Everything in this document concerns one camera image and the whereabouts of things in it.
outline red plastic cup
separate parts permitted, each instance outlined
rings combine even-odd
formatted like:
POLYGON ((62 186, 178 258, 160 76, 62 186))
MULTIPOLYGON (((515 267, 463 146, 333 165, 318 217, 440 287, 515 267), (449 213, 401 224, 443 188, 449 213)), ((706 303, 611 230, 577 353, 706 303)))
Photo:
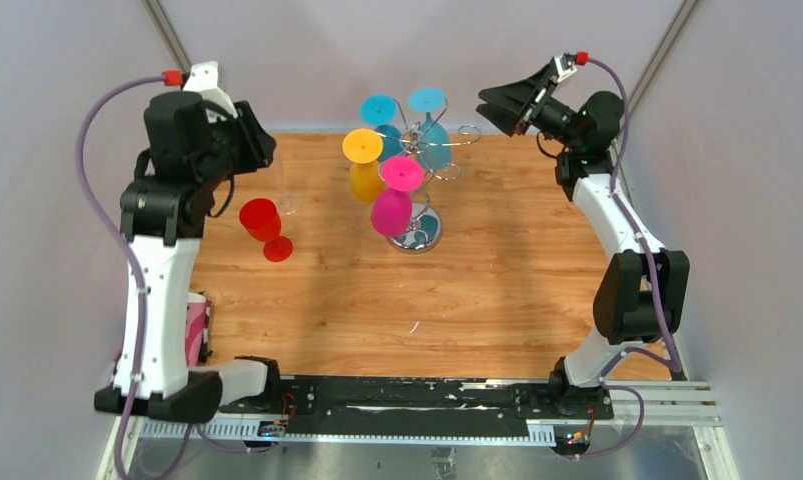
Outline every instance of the red plastic cup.
POLYGON ((277 237, 263 247, 263 255, 270 262, 282 262, 292 255, 292 240, 277 237))
POLYGON ((270 242, 280 236, 280 214, 274 202, 267 198, 255 198, 242 206, 239 222, 252 237, 261 242, 270 242))

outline gray wall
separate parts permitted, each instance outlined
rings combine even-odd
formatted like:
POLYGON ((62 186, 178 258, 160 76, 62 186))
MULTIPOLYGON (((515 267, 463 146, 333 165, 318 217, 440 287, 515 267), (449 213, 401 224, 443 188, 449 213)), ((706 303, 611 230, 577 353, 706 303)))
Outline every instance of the gray wall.
POLYGON ((742 477, 803 478, 803 1, 705 0, 625 162, 692 261, 679 337, 742 477))
MULTIPOLYGON (((231 95, 249 98, 274 130, 360 127, 367 96, 387 93, 406 105, 422 86, 446 92, 443 123, 478 123, 481 88, 525 78, 566 51, 587 50, 616 65, 630 87, 680 3, 163 1, 192 61, 221 61, 231 95)), ((577 108, 591 92, 611 88, 608 82, 586 69, 558 98, 577 108)))
MULTIPOLYGON (((126 267, 77 187, 86 111, 169 68, 139 2, 0 2, 0 479, 90 479, 114 417, 97 415, 124 325, 126 267)), ((145 147, 157 87, 108 105, 87 143, 107 208, 145 147)))

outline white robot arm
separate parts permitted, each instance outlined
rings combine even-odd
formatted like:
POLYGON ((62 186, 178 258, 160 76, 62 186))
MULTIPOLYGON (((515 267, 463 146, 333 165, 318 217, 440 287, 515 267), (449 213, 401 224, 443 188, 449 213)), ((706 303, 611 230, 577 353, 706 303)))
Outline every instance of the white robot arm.
MULTIPOLYGON (((224 180, 232 186, 233 176, 268 167, 276 145, 248 103, 234 104, 221 88, 217 62, 195 65, 184 78, 181 91, 154 97, 145 110, 151 148, 140 154, 135 179, 122 194, 121 233, 147 285, 134 413, 205 423, 220 405, 246 397, 276 401, 279 396, 280 373, 273 360, 238 358, 189 368, 184 344, 189 282, 215 203, 212 193, 224 180), (149 162, 152 174, 147 173, 149 162)), ((130 393, 138 294, 129 271, 124 346, 112 385, 95 394, 97 410, 120 413, 130 393)))
POLYGON ((609 261, 593 302, 594 328, 577 350, 557 362, 549 377, 554 392, 549 400, 555 404, 571 398, 586 405, 586 397, 598 395, 621 357, 645 352, 642 347, 661 336, 671 338, 680 323, 689 275, 684 252, 668 251, 649 233, 611 178, 616 173, 611 157, 616 157, 613 142, 621 131, 623 99, 600 91, 574 111, 551 96, 564 76, 588 61, 600 64, 584 52, 556 56, 527 79, 481 90, 485 103, 477 108, 509 136, 523 135, 533 125, 563 144, 556 156, 539 148, 556 159, 557 183, 589 219, 609 261), (656 271, 649 271, 651 265, 656 271), (656 292, 647 289, 645 279, 650 277, 656 280, 656 292), (667 328, 661 327, 661 316, 667 328))

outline wooden table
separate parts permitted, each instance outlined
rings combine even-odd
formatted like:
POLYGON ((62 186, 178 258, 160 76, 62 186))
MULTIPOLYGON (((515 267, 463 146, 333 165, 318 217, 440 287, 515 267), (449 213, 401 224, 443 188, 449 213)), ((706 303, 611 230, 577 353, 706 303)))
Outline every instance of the wooden table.
MULTIPOLYGON (((268 262, 239 224, 244 203, 278 194, 275 174, 237 177, 231 209, 207 221, 192 280, 213 301, 214 363, 257 355, 290 374, 547 378, 589 331, 607 263, 532 136, 455 149, 463 175, 428 187, 445 232, 422 255, 372 230, 341 135, 276 138, 284 183, 301 196, 283 218, 295 250, 268 262)), ((668 372, 640 357, 614 376, 668 372)))

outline wire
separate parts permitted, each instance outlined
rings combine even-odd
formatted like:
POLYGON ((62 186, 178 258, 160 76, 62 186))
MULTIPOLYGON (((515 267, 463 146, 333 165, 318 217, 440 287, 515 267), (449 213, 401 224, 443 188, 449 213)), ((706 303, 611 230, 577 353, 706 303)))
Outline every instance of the wire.
POLYGON ((224 201, 224 205, 221 206, 221 209, 219 209, 219 211, 215 214, 213 214, 211 211, 207 212, 207 215, 209 215, 210 218, 220 217, 225 210, 227 210, 227 207, 230 206, 231 200, 233 200, 233 194, 236 192, 236 177, 231 174, 229 177, 227 177, 227 179, 230 181, 230 188, 227 190, 227 199, 224 201))
POLYGON ((587 409, 589 409, 589 425, 572 434, 572 438, 567 443, 575 443, 575 440, 582 437, 589 437, 592 433, 592 427, 595 426, 595 405, 590 403, 587 405, 587 409))
POLYGON ((640 247, 642 247, 642 251, 648 260, 648 277, 649 283, 651 284, 651 299, 652 303, 654 304, 654 314, 657 317, 657 325, 660 328, 660 333, 663 336, 663 342, 666 344, 666 349, 669 351, 669 360, 662 359, 644 349, 631 348, 627 349, 626 351, 641 353, 653 358, 654 360, 657 360, 673 372, 680 372, 683 370, 683 365, 681 364, 681 357, 678 354, 678 346, 675 344, 675 339, 672 338, 672 334, 669 331, 669 326, 666 325, 666 315, 663 313, 663 302, 660 299, 660 280, 657 278, 657 264, 654 261, 654 255, 651 254, 651 248, 648 245, 648 240, 646 240, 645 234, 640 228, 639 222, 616 191, 616 180, 619 176, 622 160, 625 156, 625 147, 628 144, 628 131, 631 123, 631 114, 628 111, 628 94, 625 92, 625 86, 622 84, 622 80, 610 66, 592 57, 589 57, 587 62, 600 67, 610 74, 610 76, 613 78, 613 81, 616 83, 616 87, 619 89, 619 95, 622 97, 622 102, 625 104, 624 121, 622 124, 622 144, 617 154, 616 165, 613 167, 613 173, 610 174, 610 192, 612 194, 613 201, 616 202, 616 205, 619 207, 622 215, 624 215, 625 219, 628 221, 628 224, 634 230, 634 233, 637 236, 637 241, 639 242, 640 247))
POLYGON ((642 430, 642 423, 645 420, 645 401, 642 399, 642 395, 639 394, 635 389, 625 386, 625 385, 607 385, 602 384, 608 390, 622 390, 625 392, 629 392, 635 397, 637 397, 637 402, 639 403, 640 413, 639 417, 637 417, 637 424, 634 426, 634 429, 631 431, 631 434, 623 440, 622 442, 610 447, 606 448, 600 452, 592 452, 592 453, 585 453, 583 455, 571 455, 572 458, 575 460, 580 460, 581 458, 598 458, 603 457, 605 455, 610 455, 611 453, 618 452, 619 450, 627 447, 639 434, 640 430, 642 430))
POLYGON ((545 155, 546 157, 553 158, 554 160, 557 160, 557 155, 552 155, 552 154, 548 153, 545 150, 545 148, 542 146, 542 143, 539 141, 539 136, 541 134, 542 134, 542 132, 536 132, 536 146, 537 146, 537 148, 539 148, 539 151, 542 152, 542 154, 545 155))
MULTIPOLYGON (((74 162, 77 169, 77 180, 80 183, 80 188, 83 190, 86 200, 88 200, 92 210, 95 211, 98 219, 101 221, 104 227, 106 227, 116 244, 118 244, 119 248, 124 253, 124 256, 127 257, 127 262, 130 264, 130 271, 133 273, 133 278, 136 282, 136 291, 138 294, 136 302, 138 307, 136 314, 136 339, 133 347, 133 362, 130 370, 130 388, 127 392, 127 400, 124 402, 124 408, 121 411, 121 419, 119 420, 118 432, 116 433, 115 446, 113 449, 115 470, 118 473, 118 476, 123 480, 130 480, 130 476, 127 473, 127 468, 125 467, 123 460, 124 437, 127 435, 127 425, 130 421, 130 414, 133 411, 133 402, 136 398, 136 392, 139 389, 139 378, 141 377, 142 372, 142 355, 144 352, 145 327, 147 326, 148 314, 147 287, 145 285, 145 277, 142 274, 142 266, 139 263, 139 259, 136 258, 136 255, 133 253, 130 245, 125 241, 118 227, 112 222, 109 215, 104 210, 104 207, 95 197, 95 193, 92 191, 89 178, 86 176, 86 167, 83 163, 83 147, 85 146, 86 134, 89 132, 89 127, 92 125, 92 121, 95 120, 95 116, 98 114, 101 108, 106 105, 107 102, 122 92, 130 90, 131 88, 150 83, 161 83, 164 80, 165 76, 163 75, 140 78, 138 80, 133 80, 119 85, 118 87, 115 87, 111 91, 107 92, 95 103, 95 105, 92 106, 92 108, 86 114, 86 117, 83 119, 83 124, 80 125, 80 130, 77 133, 77 142, 74 146, 74 162)), ((177 457, 175 457, 174 462, 162 474, 160 474, 159 477, 157 477, 158 479, 166 478, 174 472, 178 463, 186 452, 186 444, 188 442, 189 435, 187 434, 183 436, 183 444, 181 445, 180 451, 178 452, 177 457)))
MULTIPOLYGON (((114 89, 107 92, 104 96, 102 96, 89 112, 86 114, 86 117, 83 119, 83 123, 80 125, 80 130, 77 133, 77 141, 74 147, 74 163, 77 170, 77 180, 80 184, 80 188, 83 190, 83 194, 86 197, 86 200, 89 202, 89 205, 92 207, 92 210, 95 211, 95 214, 98 216, 98 219, 110 233, 110 236, 113 240, 118 244, 119 248, 121 249, 124 256, 127 258, 127 262, 130 264, 130 271, 133 274, 134 282, 136 283, 136 291, 137 291, 137 324, 136 324, 136 338, 134 341, 133 346, 133 362, 130 370, 130 387, 127 392, 127 399, 124 402, 124 408, 121 411, 121 417, 118 424, 118 431, 116 432, 116 439, 115 439, 115 446, 113 448, 113 461, 115 464, 115 470, 118 473, 118 476, 121 477, 122 480, 132 480, 130 475, 127 473, 127 468, 124 465, 123 460, 123 450, 124 450, 124 439, 127 436, 127 428, 128 423, 130 422, 130 416, 133 411, 133 403, 136 399, 136 393, 139 389, 139 382, 142 376, 142 358, 144 355, 145 349, 145 329, 147 327, 147 320, 148 320, 148 305, 147 305, 147 286, 145 284, 145 277, 142 274, 142 265, 139 263, 139 259, 136 257, 136 254, 133 253, 133 249, 130 248, 130 244, 128 244, 124 237, 121 235, 121 231, 118 229, 115 223, 110 219, 109 214, 107 214, 106 210, 104 210, 103 205, 98 202, 97 197, 95 197, 95 193, 92 191, 92 186, 89 182, 89 178, 86 175, 86 166, 83 162, 83 149, 86 143, 86 135, 89 133, 89 127, 91 127, 92 122, 95 120, 95 116, 100 112, 100 110, 106 105, 107 102, 112 100, 114 97, 118 96, 119 94, 130 90, 131 88, 147 85, 152 83, 160 83, 166 80, 165 75, 160 75, 156 77, 144 77, 137 80, 133 80, 124 84, 121 84, 114 89)), ((224 109, 219 107, 216 104, 209 102, 208 105, 205 104, 210 110, 213 110, 215 113, 228 117, 229 119, 233 119, 233 117, 224 109)), ((137 166, 136 170, 139 168, 139 159, 137 159, 137 166)), ((233 192, 235 190, 235 183, 233 182, 233 177, 230 178, 230 191, 227 196, 227 200, 225 200, 224 206, 222 209, 215 215, 219 216, 224 213, 224 210, 230 205, 231 200, 233 199, 233 192)), ((287 393, 286 395, 295 401, 295 397, 291 393, 287 393)), ((296 407, 293 405, 292 411, 290 412, 288 420, 291 420, 292 417, 295 416, 296 407)), ((286 403, 284 398, 284 415, 286 415, 286 403)), ((188 425, 186 428, 186 432, 183 435, 183 441, 180 445, 180 450, 177 453, 177 456, 174 458, 174 461, 169 465, 169 467, 156 476, 157 480, 165 479, 177 469, 180 461, 183 459, 183 456, 186 454, 186 447, 189 443, 189 439, 191 437, 192 429, 195 429, 198 432, 198 435, 210 446, 222 451, 229 451, 233 453, 251 453, 251 452, 260 452, 260 451, 267 451, 273 447, 261 447, 259 449, 248 449, 248 451, 244 449, 230 449, 228 447, 221 446, 214 441, 212 441, 209 437, 204 434, 203 430, 200 426, 197 425, 188 425)), ((146 475, 154 476, 151 472, 144 472, 146 475)))
MULTIPOLYGON (((624 121, 622 124, 622 143, 619 147, 619 152, 616 158, 616 165, 613 167, 613 172, 610 175, 610 193, 613 197, 613 201, 616 202, 616 205, 619 207, 619 210, 624 215, 625 219, 628 221, 628 224, 634 230, 634 233, 637 237, 637 241, 642 248, 643 253, 648 260, 648 276, 649 282, 651 284, 651 299, 652 303, 654 304, 654 314, 657 317, 657 325, 660 328, 660 332, 663 336, 663 342, 666 344, 666 348, 669 351, 670 360, 666 360, 659 355, 650 352, 643 348, 637 347, 628 347, 623 350, 623 354, 629 353, 639 353, 645 355, 653 360, 656 360, 663 364, 664 366, 668 367, 672 371, 680 372, 683 369, 681 364, 681 358, 678 354, 677 345, 675 345, 675 339, 672 337, 672 334, 669 332, 669 326, 666 325, 666 315, 663 313, 663 304, 660 299, 660 281, 657 278, 657 264, 654 261, 654 255, 651 254, 651 248, 648 244, 648 240, 645 238, 645 234, 643 233, 642 229, 640 228, 639 222, 637 221, 636 217, 631 213, 630 209, 625 204, 624 200, 619 196, 618 192, 616 191, 616 181, 619 176, 619 171, 622 167, 622 159, 625 155, 625 147, 628 143, 628 131, 630 127, 631 117, 630 112, 628 111, 628 95, 625 92, 625 86, 622 84, 622 80, 616 74, 616 72, 610 68, 607 64, 600 60, 596 60, 592 57, 587 59, 588 63, 592 63, 598 67, 601 67, 604 71, 606 71, 610 76, 613 78, 613 81, 616 83, 616 87, 619 89, 619 95, 622 98, 622 102, 625 104, 625 111, 624 111, 624 121)), ((601 377, 606 377, 616 365, 623 359, 623 356, 616 356, 605 365, 600 373, 601 377)), ((580 459, 583 458, 598 458, 604 455, 609 455, 611 453, 615 453, 626 446, 628 446, 634 438, 636 438, 639 431, 642 429, 643 420, 645 419, 645 401, 643 400, 642 396, 639 394, 638 391, 635 389, 625 386, 625 385, 608 385, 606 382, 601 382, 601 386, 607 388, 608 390, 621 390, 631 393, 637 398, 637 402, 639 403, 639 417, 637 418, 637 423, 634 426, 633 431, 631 432, 628 437, 620 442, 619 444, 604 449, 600 452, 593 452, 593 453, 586 453, 583 455, 574 455, 573 458, 580 459)))
POLYGON ((597 67, 600 67, 602 70, 607 72, 611 78, 613 78, 613 82, 616 83, 616 88, 619 89, 619 96, 622 98, 622 102, 625 104, 625 111, 624 111, 624 119, 622 121, 622 144, 619 146, 619 153, 616 156, 616 165, 613 166, 613 173, 610 175, 610 191, 616 191, 616 180, 619 177, 619 170, 622 168, 622 158, 625 156, 625 147, 628 145, 628 131, 630 130, 631 125, 631 112, 628 111, 628 94, 625 92, 625 85, 622 84, 622 80, 619 78, 619 75, 606 63, 602 62, 601 60, 596 60, 593 57, 587 58, 587 63, 591 63, 597 67))
MULTIPOLYGON (((284 396, 281 397, 281 400, 283 400, 283 412, 281 413, 281 416, 286 417, 287 416, 286 411, 289 410, 289 404, 286 401, 287 397, 292 399, 293 405, 292 405, 292 410, 289 412, 289 415, 287 417, 286 425, 283 427, 284 435, 289 430, 289 422, 295 416, 295 411, 298 409, 298 407, 296 405, 294 405, 295 396, 292 395, 291 393, 286 393, 284 396)), ((268 447, 253 447, 253 448, 252 447, 245 447, 245 448, 226 447, 226 446, 216 442, 215 440, 211 439, 210 437, 208 437, 207 434, 204 433, 204 430, 201 428, 200 425, 195 425, 195 431, 198 433, 198 436, 201 437, 201 439, 204 441, 204 443, 206 443, 210 447, 212 447, 212 448, 214 448, 214 449, 216 449, 216 450, 218 450, 220 452, 225 452, 225 453, 265 453, 265 452, 269 452, 269 451, 273 450, 278 445, 278 443, 275 443, 274 445, 271 445, 271 446, 268 446, 268 447)))

